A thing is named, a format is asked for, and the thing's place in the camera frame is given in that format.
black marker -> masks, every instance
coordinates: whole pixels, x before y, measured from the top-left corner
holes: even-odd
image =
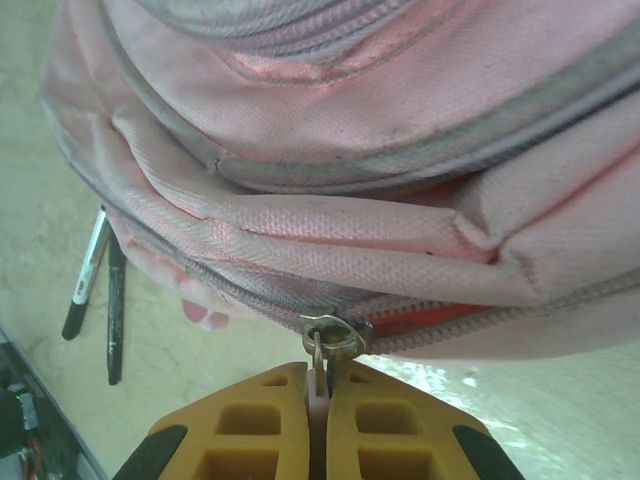
[[[107,332],[107,369],[109,385],[122,377],[124,337],[124,274],[127,259],[113,231],[109,238],[109,327]]]
[[[96,273],[98,273],[100,259],[104,254],[104,249],[107,244],[106,240],[108,233],[109,222],[107,222],[107,215],[104,212],[104,207],[101,207],[98,212],[96,223],[93,226],[93,233],[91,234],[91,240],[89,240],[87,253],[85,253],[84,261],[82,262],[80,276],[76,283],[76,290],[73,293],[69,313],[67,313],[67,319],[65,320],[64,327],[62,328],[62,337],[65,340],[71,340],[77,337],[78,333],[80,333],[80,328],[84,321],[84,314],[87,311],[87,305],[89,304],[89,295],[91,294],[93,281],[96,278]]]

zipper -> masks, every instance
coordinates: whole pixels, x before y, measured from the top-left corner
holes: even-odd
[[[378,0],[378,3],[387,9],[394,9],[402,8],[407,2]],[[152,115],[160,119],[179,141],[187,132],[184,138],[189,137],[191,141],[180,143],[201,164],[215,167],[223,178],[256,192],[349,195],[444,175],[473,173],[522,154],[640,89],[640,57],[637,49],[629,48],[629,45],[636,45],[640,37],[640,22],[636,21],[590,54],[530,89],[528,94],[517,95],[498,109],[463,122],[433,139],[410,143],[393,152],[385,150],[358,159],[337,160],[323,165],[269,163],[227,155],[217,155],[212,163],[211,151],[218,152],[220,146],[178,115],[157,94],[120,43],[105,2],[99,0],[97,6],[118,72]],[[588,81],[576,84],[576,78]],[[547,107],[553,103],[557,103],[558,107],[552,112],[547,111]],[[501,109],[506,107],[508,110],[505,113]],[[506,124],[501,120],[505,115],[511,118]],[[514,131],[514,125],[520,127]],[[465,138],[476,138],[476,141],[461,146],[461,131],[466,132],[463,135]],[[429,165],[424,165],[425,158],[430,159]],[[394,168],[382,175],[380,162],[393,164]],[[245,178],[243,172],[247,171],[251,172],[252,178]],[[363,172],[378,174],[362,178]],[[260,182],[254,180],[256,175],[261,178]]]
[[[127,223],[143,233],[146,240],[160,253],[176,259],[190,275],[204,280],[212,288],[249,306],[261,316],[296,333],[303,334],[301,321],[305,312],[277,304],[230,282],[215,270],[184,256],[165,238],[135,216],[110,201],[79,169],[71,168],[81,177],[104,205],[116,211]],[[574,308],[581,304],[632,292],[640,288],[640,268],[613,279],[582,288],[576,292],[534,307],[491,307],[485,305],[451,304],[437,301],[416,301],[380,294],[366,300],[340,306],[335,316],[353,326],[370,323],[373,339],[367,354],[398,353],[424,347],[448,339],[468,335],[500,323],[517,321],[529,315],[545,315]]]
[[[374,355],[398,353],[444,342],[527,316],[548,315],[579,305],[598,303],[638,289],[640,289],[640,268],[534,307],[443,304],[439,307],[420,309],[417,304],[388,310],[377,320],[376,317],[379,314],[371,312],[352,321],[355,323],[370,321],[373,324],[375,340],[367,353]]]

metal zipper slider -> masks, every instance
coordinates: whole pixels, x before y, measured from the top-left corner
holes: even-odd
[[[370,323],[352,326],[335,315],[324,313],[307,313],[300,315],[300,319],[303,330],[302,345],[313,357],[316,392],[324,394],[326,386],[331,397],[336,365],[367,352],[373,336],[373,327]],[[326,373],[324,360],[327,360]]]
[[[367,353],[373,327],[370,323],[353,326],[326,313],[300,315],[302,320],[302,345],[309,355],[314,355],[315,334],[320,335],[322,356],[328,361],[353,360]]]

pink fabric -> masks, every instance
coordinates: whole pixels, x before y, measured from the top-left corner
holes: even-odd
[[[66,0],[43,91],[128,257],[192,321],[374,294],[537,306],[640,269],[640,93],[484,153],[627,81],[640,0],[408,2],[306,61],[164,14]]]

pink backpack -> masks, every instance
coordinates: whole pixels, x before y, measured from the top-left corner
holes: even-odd
[[[640,337],[640,0],[66,0],[44,98],[214,318],[467,363]]]

